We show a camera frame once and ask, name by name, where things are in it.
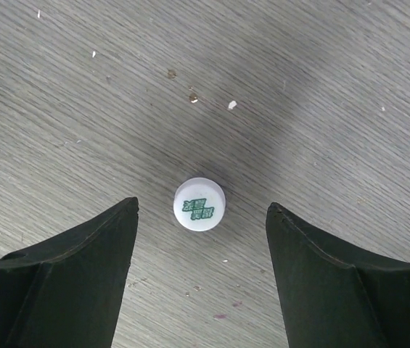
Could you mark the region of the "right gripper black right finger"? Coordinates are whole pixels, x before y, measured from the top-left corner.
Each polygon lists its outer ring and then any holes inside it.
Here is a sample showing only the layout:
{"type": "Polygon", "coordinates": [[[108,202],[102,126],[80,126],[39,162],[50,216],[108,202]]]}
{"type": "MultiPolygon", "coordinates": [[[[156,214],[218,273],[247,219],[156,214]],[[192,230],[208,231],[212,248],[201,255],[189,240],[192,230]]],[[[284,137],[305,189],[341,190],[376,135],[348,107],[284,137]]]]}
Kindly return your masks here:
{"type": "Polygon", "coordinates": [[[278,203],[266,235],[291,347],[410,347],[410,263],[362,249],[278,203]]]}

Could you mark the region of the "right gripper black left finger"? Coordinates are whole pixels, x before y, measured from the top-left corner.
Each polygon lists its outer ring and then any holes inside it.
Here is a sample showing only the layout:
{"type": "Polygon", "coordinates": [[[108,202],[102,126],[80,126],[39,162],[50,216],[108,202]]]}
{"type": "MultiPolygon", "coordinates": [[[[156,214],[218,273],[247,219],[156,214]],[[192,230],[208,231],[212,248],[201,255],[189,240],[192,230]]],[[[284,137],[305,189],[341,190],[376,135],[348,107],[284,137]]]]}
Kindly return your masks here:
{"type": "Polygon", "coordinates": [[[110,347],[138,227],[135,197],[0,259],[0,347],[110,347]]]}

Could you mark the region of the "white bottle cap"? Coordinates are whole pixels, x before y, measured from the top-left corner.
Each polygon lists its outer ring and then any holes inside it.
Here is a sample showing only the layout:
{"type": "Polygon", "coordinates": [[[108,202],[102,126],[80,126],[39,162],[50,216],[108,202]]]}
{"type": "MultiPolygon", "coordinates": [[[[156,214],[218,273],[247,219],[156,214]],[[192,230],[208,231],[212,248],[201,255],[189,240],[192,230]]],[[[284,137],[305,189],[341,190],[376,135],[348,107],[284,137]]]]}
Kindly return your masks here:
{"type": "Polygon", "coordinates": [[[207,178],[191,178],[177,189],[173,212],[186,229],[196,232],[215,228],[224,217],[226,197],[223,189],[207,178]]]}

